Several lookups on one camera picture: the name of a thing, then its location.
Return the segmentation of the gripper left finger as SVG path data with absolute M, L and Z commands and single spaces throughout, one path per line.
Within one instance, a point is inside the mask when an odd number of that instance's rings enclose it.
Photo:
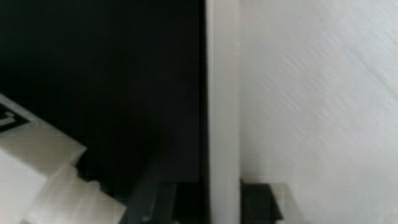
M 131 191 L 119 224 L 204 224 L 197 163 L 153 165 Z

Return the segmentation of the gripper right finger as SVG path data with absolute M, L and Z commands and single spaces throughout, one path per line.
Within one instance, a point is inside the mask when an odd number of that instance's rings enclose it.
M 240 182 L 241 224 L 277 224 L 282 212 L 270 185 Z

